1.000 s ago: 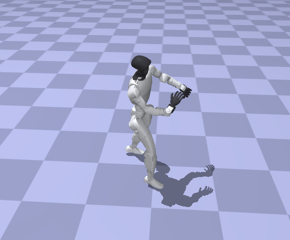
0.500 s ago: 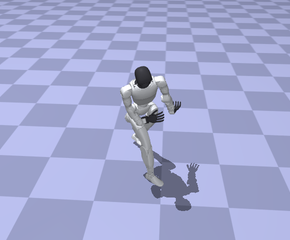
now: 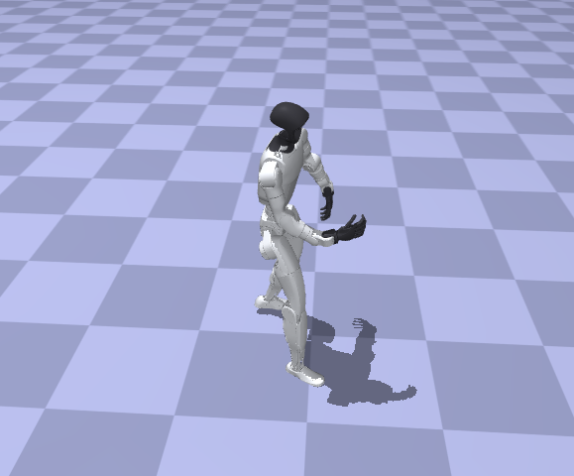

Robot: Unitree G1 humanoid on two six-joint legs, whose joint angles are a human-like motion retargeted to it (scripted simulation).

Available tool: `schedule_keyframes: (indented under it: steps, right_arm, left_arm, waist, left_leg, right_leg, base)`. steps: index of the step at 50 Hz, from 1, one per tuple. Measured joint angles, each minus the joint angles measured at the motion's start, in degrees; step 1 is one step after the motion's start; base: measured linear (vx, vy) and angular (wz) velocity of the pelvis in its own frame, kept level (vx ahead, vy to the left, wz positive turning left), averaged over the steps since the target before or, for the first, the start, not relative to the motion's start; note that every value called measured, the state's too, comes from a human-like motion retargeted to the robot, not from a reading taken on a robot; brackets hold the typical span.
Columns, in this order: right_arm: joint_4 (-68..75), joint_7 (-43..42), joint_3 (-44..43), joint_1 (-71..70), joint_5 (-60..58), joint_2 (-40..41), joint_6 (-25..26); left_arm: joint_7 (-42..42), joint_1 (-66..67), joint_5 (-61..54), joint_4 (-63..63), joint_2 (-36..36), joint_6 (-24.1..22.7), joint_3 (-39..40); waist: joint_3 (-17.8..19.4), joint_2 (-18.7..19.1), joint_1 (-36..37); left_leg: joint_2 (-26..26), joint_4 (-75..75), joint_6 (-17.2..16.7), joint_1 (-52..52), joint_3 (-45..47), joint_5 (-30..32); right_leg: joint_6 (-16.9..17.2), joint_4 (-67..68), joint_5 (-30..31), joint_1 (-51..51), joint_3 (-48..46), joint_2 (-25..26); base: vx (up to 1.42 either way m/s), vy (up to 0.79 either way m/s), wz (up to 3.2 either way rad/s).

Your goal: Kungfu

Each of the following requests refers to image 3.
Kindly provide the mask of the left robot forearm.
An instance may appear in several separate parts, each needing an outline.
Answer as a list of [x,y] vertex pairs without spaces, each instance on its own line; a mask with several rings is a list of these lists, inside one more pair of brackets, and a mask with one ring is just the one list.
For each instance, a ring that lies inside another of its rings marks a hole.
[[333,191],[333,183],[329,179],[329,176],[327,175],[326,171],[324,170],[324,167],[323,167],[321,162],[320,162],[318,168],[316,169],[316,171],[313,173],[310,173],[310,175],[314,178],[316,183],[320,186],[322,193],[323,193],[323,189],[327,186],[331,187],[331,192]]

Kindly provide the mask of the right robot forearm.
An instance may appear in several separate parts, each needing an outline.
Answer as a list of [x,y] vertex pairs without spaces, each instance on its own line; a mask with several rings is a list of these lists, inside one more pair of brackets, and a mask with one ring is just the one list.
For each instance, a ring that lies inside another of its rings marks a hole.
[[299,237],[312,246],[321,245],[323,247],[330,247],[334,244],[334,236],[323,238],[321,234],[324,231],[316,230],[306,225],[301,220],[296,221],[290,215],[284,215],[281,217],[280,226],[289,235],[296,238]]

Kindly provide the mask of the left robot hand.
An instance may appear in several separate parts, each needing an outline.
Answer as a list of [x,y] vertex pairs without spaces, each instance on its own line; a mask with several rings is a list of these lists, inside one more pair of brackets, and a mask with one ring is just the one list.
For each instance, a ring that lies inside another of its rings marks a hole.
[[334,190],[331,192],[331,187],[327,186],[323,189],[322,195],[323,195],[323,197],[326,197],[326,205],[323,208],[320,208],[320,210],[324,210],[324,209],[326,209],[326,210],[324,212],[320,213],[320,214],[324,214],[323,216],[320,217],[320,218],[322,218],[321,221],[326,220],[330,216],[332,205],[333,205],[333,197],[332,197],[333,194],[334,194]]

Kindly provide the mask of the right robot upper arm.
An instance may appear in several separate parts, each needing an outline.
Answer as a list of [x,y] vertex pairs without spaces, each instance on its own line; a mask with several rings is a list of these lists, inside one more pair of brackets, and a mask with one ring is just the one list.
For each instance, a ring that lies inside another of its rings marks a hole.
[[295,219],[293,211],[285,208],[286,199],[282,182],[283,174],[278,162],[265,162],[259,172],[259,183],[266,193],[272,214],[278,226],[280,226],[280,219],[284,215],[290,215]]

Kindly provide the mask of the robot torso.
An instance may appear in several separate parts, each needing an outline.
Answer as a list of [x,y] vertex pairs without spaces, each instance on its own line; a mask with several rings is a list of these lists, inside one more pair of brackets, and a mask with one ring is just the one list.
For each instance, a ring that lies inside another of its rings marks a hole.
[[[278,134],[279,133],[277,133],[275,136],[277,136]],[[272,140],[274,139],[274,137],[272,138]],[[261,156],[259,172],[262,169],[262,166],[265,162],[269,161],[278,162],[279,168],[283,174],[282,188],[286,199],[285,208],[287,208],[287,205],[294,192],[299,173],[302,168],[303,142],[302,139],[299,137],[299,140],[297,143],[294,144],[294,149],[291,153],[280,152],[280,150],[282,151],[286,150],[287,146],[281,146],[278,152],[271,152],[268,146],[266,147],[265,151]],[[264,231],[271,228],[273,228],[278,235],[281,236],[284,235],[286,232],[276,223],[266,193],[260,186],[259,179],[258,179],[258,197],[259,201],[265,205],[260,220],[262,237],[264,236]]]

